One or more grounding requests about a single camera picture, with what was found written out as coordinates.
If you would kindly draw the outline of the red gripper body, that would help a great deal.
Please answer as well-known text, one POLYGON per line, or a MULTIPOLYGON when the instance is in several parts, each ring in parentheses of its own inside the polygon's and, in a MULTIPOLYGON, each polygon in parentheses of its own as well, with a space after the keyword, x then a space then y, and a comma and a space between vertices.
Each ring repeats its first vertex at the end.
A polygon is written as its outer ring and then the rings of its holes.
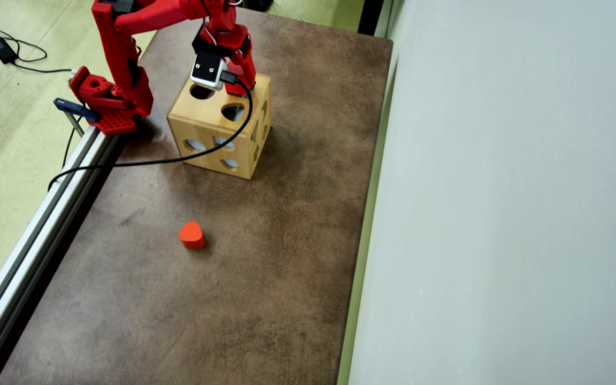
POLYGON ((249 30, 235 25, 232 30, 215 30, 204 22, 191 42, 195 53, 205 51, 225 58, 251 59, 249 30))

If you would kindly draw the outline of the red fixed gripper finger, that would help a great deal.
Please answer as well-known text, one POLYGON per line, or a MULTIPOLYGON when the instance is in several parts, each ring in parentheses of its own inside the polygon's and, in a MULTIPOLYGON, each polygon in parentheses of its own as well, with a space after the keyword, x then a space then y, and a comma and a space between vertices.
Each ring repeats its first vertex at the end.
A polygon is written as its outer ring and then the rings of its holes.
POLYGON ((255 87, 255 65, 252 59, 252 51, 238 50, 237 51, 237 65, 241 68, 241 75, 238 78, 242 81, 243 85, 249 90, 253 90, 255 87))

